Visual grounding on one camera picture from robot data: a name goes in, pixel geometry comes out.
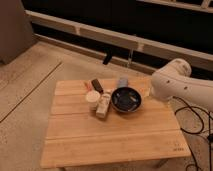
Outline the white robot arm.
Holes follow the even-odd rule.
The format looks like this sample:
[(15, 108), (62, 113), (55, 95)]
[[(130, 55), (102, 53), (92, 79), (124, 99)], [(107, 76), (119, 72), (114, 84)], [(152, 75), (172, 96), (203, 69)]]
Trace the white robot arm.
[(176, 58), (151, 76), (150, 95), (161, 101), (179, 97), (213, 112), (213, 81), (191, 78), (190, 64)]

